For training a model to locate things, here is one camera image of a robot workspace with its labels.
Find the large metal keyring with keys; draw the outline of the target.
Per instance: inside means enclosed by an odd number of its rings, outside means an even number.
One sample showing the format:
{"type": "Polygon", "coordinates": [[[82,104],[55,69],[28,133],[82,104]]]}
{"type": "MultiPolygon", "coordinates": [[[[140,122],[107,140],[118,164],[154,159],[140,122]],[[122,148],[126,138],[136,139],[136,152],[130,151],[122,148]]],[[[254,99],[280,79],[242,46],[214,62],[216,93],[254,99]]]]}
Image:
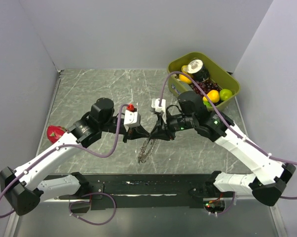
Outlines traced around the large metal keyring with keys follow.
{"type": "Polygon", "coordinates": [[[138,164],[147,162],[149,156],[152,154],[156,139],[147,138],[140,148],[140,152],[137,156],[138,164]]]}

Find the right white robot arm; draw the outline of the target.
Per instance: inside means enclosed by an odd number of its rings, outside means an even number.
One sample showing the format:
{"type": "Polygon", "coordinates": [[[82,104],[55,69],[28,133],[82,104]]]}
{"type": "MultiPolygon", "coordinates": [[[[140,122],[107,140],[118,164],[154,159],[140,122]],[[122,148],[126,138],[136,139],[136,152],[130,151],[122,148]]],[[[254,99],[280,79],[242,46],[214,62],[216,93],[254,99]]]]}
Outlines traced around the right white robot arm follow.
{"type": "Polygon", "coordinates": [[[260,203],[273,206],[285,190],[296,167],[274,161],[251,146],[251,140],[246,138],[233,120],[225,114],[217,115],[214,111],[208,111],[195,92],[182,93],[178,102],[179,114],[171,115],[164,99],[152,99],[151,109],[157,115],[157,122],[150,138],[170,141],[175,139],[176,132],[194,129],[200,136],[232,153],[251,171],[244,175],[213,172],[206,185],[210,196],[217,197],[225,192],[253,195],[260,203]]]}

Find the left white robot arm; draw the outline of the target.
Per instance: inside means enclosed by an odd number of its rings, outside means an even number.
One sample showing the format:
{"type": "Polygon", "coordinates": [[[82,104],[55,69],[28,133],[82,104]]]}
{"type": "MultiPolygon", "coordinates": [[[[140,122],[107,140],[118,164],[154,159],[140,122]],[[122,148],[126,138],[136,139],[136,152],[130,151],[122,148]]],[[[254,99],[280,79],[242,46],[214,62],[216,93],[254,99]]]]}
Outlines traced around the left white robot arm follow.
{"type": "Polygon", "coordinates": [[[55,190],[83,198],[88,194],[88,184],[80,174],[70,175],[65,181],[57,181],[56,188],[40,183],[67,158],[70,158],[100,140],[103,132],[113,133],[123,142],[149,138],[150,133],[141,126],[141,116],[131,104],[120,106],[114,115],[114,103],[109,98],[100,98],[48,149],[28,163],[0,171],[1,198],[6,198],[12,212],[19,216],[31,212],[55,190]]]}

